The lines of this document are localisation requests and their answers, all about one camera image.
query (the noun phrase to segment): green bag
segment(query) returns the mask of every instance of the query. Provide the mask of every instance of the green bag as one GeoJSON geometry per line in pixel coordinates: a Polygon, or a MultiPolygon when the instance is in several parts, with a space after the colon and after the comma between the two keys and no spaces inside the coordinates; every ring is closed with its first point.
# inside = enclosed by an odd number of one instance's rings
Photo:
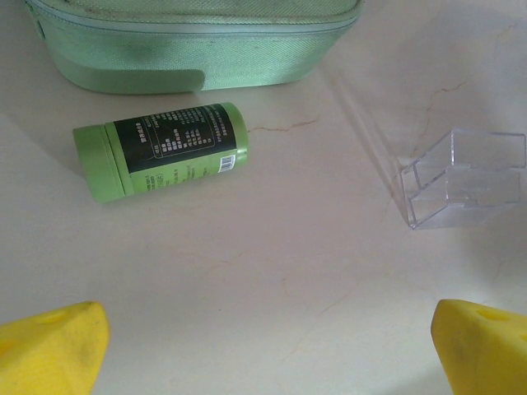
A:
{"type": "Polygon", "coordinates": [[[26,0],[58,70],[121,94],[305,77],[363,0],[26,0]]]}

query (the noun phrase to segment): plastic display stand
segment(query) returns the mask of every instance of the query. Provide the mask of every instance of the plastic display stand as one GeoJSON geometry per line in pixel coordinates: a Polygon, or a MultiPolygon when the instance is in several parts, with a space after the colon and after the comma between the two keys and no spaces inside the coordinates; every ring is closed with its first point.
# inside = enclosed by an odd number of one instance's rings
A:
{"type": "Polygon", "coordinates": [[[521,200],[524,134],[455,128],[401,177],[413,229],[481,224],[521,200]]]}

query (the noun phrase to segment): yellow plastic piece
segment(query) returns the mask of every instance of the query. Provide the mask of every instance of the yellow plastic piece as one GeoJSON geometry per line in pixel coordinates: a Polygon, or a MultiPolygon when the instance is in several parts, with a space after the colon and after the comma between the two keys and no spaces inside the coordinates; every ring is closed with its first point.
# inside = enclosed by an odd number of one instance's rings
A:
{"type": "Polygon", "coordinates": [[[527,394],[527,317],[442,300],[431,334],[454,395],[527,394]]]}
{"type": "Polygon", "coordinates": [[[0,394],[89,394],[109,339],[95,302],[0,326],[0,394]]]}

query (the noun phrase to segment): green canister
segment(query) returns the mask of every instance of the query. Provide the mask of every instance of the green canister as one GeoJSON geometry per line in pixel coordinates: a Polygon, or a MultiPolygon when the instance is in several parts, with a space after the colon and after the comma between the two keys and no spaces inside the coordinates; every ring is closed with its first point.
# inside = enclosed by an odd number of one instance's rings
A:
{"type": "Polygon", "coordinates": [[[246,162],[249,144],[231,103],[77,128],[73,137],[97,202],[232,170],[246,162]]]}

